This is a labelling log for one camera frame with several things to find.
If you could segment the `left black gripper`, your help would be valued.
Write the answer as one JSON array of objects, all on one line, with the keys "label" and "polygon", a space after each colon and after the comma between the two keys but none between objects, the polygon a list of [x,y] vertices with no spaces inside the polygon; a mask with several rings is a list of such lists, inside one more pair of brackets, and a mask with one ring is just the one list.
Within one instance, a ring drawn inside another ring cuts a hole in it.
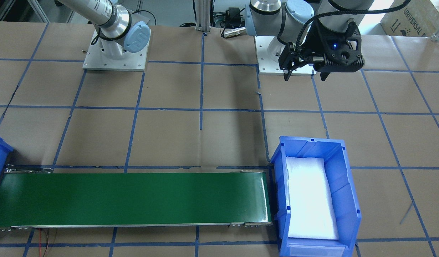
[{"label": "left black gripper", "polygon": [[297,36],[284,44],[279,57],[279,67],[288,81],[292,72],[306,65],[313,65],[321,81],[333,72],[356,72],[366,61],[361,52],[361,33],[353,18],[346,22],[345,31],[332,31],[319,20],[311,22],[309,29],[302,28]]}]

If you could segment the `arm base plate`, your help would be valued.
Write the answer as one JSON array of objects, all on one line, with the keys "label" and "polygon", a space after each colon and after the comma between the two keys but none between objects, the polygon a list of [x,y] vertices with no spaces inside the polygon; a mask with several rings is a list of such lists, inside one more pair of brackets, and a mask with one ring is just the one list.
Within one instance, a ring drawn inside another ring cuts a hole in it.
[{"label": "arm base plate", "polygon": [[255,45],[260,74],[283,74],[279,67],[279,57],[285,46],[275,36],[255,36]]},{"label": "arm base plate", "polygon": [[126,51],[114,41],[99,38],[90,45],[82,68],[95,71],[137,71],[144,72],[147,63],[149,44],[141,51]]}]

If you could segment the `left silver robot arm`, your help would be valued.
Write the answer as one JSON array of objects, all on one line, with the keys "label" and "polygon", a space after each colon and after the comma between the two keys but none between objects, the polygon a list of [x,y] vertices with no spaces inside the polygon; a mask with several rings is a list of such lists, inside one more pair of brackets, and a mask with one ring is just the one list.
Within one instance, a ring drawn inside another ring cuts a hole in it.
[{"label": "left silver robot arm", "polygon": [[358,29],[364,15],[310,19],[329,12],[369,10],[372,4],[372,0],[321,0],[314,9],[305,0],[252,0],[245,7],[246,32],[275,38],[280,47],[276,61],[285,80],[309,64],[326,80],[332,72],[356,72],[364,66]]}]

